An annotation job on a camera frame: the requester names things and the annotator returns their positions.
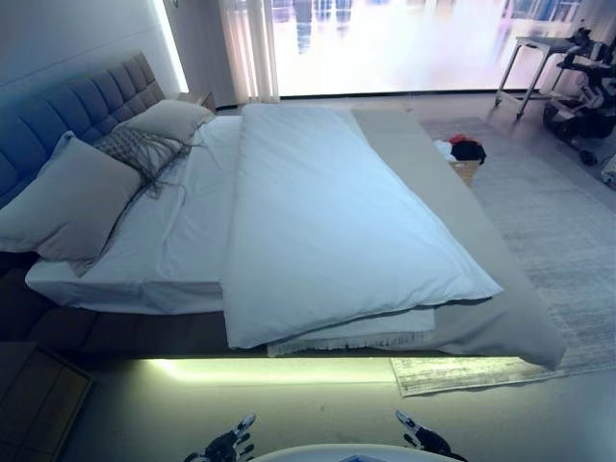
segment wicker basket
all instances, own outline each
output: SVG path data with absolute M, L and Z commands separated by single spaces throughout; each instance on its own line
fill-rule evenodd
M 462 177 L 467 185 L 471 186 L 473 176 L 479 167 L 479 161 L 455 161 L 449 162 L 449 165 Z

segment area rug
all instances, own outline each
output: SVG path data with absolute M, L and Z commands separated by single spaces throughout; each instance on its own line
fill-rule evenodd
M 422 126 L 434 140 L 463 133 L 483 143 L 488 159 L 475 175 L 473 190 L 549 305 L 567 352 L 556 371 L 517 358 L 392 358 L 402 395 L 616 367 L 616 215 L 479 118 Z

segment under-bed lighting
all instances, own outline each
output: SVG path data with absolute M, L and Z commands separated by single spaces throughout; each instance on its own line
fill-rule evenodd
M 167 45 L 167 52 L 171 59 L 171 65 L 173 66 L 173 72 L 175 73 L 175 79 L 179 90 L 187 92 L 189 86 L 186 83 L 186 76 L 184 75 L 184 69 L 182 68 L 182 62 L 180 61 L 180 55 L 177 53 L 177 47 L 175 46 L 175 40 L 173 39 L 173 33 L 171 32 L 171 26 L 169 25 L 169 18 L 165 11 L 164 0 L 152 0 L 154 5 L 154 11 L 158 16 L 158 20 L 161 21 L 161 27 L 163 29 L 163 36 L 165 37 L 165 44 Z
M 153 359 L 182 382 L 210 385 L 396 383 L 387 358 Z

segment upholstered headboard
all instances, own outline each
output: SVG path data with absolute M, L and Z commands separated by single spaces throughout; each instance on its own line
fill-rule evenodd
M 86 142 L 164 99 L 143 53 L 70 81 L 0 115 L 0 208 L 49 159 L 67 130 Z

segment window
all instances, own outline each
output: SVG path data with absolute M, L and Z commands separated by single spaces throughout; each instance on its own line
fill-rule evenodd
M 515 37 L 567 36 L 580 2 L 272 0 L 280 94 L 495 89 Z M 507 86 L 538 60 L 521 51 Z

